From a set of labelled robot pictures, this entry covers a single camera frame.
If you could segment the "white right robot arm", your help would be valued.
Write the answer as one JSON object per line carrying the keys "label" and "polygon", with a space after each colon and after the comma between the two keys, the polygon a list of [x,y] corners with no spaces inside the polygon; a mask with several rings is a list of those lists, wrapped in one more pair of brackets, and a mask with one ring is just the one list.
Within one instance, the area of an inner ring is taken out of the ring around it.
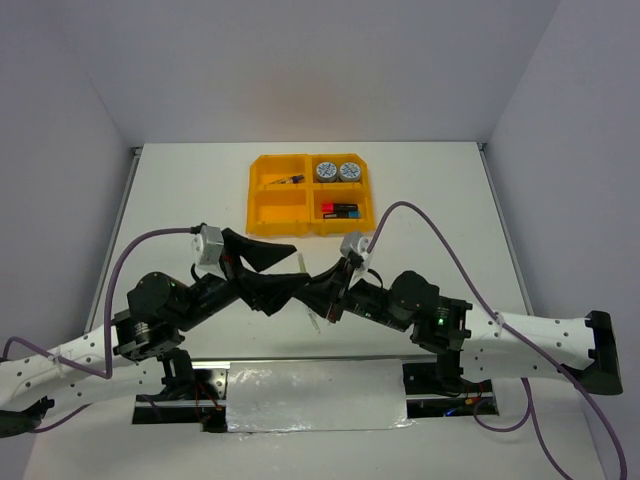
{"label": "white right robot arm", "polygon": [[414,271],[403,272],[389,288],[354,281],[354,272],[351,263],[341,259],[295,297],[332,323],[351,313],[408,332],[414,345],[435,355],[435,380],[446,391],[525,377],[575,380],[595,395],[623,392],[606,312],[574,319],[489,315],[479,305],[441,295]]}

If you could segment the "black highlighter orange tip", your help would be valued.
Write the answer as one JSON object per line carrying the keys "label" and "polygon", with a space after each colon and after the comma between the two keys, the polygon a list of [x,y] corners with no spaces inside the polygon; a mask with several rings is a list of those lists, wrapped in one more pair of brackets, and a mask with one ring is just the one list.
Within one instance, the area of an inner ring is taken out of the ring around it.
{"label": "black highlighter orange tip", "polygon": [[359,207],[357,204],[353,203],[322,203],[321,211],[323,213],[333,213],[333,212],[351,212],[358,211]]}

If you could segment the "green clear pen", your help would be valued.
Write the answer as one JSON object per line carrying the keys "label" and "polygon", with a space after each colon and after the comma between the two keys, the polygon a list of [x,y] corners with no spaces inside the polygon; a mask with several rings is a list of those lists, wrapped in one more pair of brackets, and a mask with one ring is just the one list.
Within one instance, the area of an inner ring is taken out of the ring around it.
{"label": "green clear pen", "polygon": [[321,333],[321,329],[317,320],[317,315],[309,308],[306,309],[311,325],[317,334]]}

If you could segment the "black highlighter blue tip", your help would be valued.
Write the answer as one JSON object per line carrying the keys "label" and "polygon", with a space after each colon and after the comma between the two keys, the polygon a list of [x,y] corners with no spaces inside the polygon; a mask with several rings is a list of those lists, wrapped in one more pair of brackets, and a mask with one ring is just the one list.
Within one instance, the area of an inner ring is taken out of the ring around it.
{"label": "black highlighter blue tip", "polygon": [[328,219],[360,219],[361,218],[361,214],[357,210],[354,210],[354,211],[333,211],[333,212],[324,213],[323,214],[323,218],[325,220],[328,220]]}

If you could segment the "round blue-white tin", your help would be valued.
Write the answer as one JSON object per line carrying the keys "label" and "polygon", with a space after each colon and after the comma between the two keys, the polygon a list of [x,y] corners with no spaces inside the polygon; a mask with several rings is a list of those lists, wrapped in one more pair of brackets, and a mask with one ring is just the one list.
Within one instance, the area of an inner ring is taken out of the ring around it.
{"label": "round blue-white tin", "polygon": [[341,182],[358,183],[362,177],[361,166],[357,162],[345,162],[340,166],[338,176]]}
{"label": "round blue-white tin", "polygon": [[331,161],[323,161],[316,165],[315,179],[319,183],[333,183],[338,179],[338,167]]}

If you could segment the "small glue bottle blue cap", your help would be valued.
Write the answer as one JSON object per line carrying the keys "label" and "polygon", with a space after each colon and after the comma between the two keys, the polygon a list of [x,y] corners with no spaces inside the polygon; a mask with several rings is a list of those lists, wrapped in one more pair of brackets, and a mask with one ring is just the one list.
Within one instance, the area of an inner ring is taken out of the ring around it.
{"label": "small glue bottle blue cap", "polygon": [[305,181],[304,174],[291,175],[268,182],[268,185],[295,185]]}

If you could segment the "yellow clear pen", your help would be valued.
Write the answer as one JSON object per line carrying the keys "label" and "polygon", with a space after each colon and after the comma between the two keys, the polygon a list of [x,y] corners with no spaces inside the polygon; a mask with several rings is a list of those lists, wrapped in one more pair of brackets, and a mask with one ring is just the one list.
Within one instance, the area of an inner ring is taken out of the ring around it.
{"label": "yellow clear pen", "polygon": [[306,263],[304,256],[301,252],[297,253],[298,265],[301,273],[307,273]]}

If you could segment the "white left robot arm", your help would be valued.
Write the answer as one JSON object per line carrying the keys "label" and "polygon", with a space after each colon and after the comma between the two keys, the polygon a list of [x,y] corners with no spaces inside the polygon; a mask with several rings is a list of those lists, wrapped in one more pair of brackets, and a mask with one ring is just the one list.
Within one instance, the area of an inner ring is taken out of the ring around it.
{"label": "white left robot arm", "polygon": [[[113,313],[116,283],[133,250],[151,238],[179,234],[192,236],[194,266],[203,276],[187,285],[151,272],[128,293],[127,308]],[[306,272],[269,273],[296,251],[206,224],[138,236],[113,267],[101,326],[51,349],[17,336],[7,340],[6,348],[18,344],[31,354],[12,360],[2,353],[2,437],[44,433],[47,415],[66,422],[112,398],[141,395],[151,401],[154,385],[175,399],[189,396],[198,380],[189,353],[179,347],[185,333],[238,300],[267,316],[277,313],[311,280]]]}

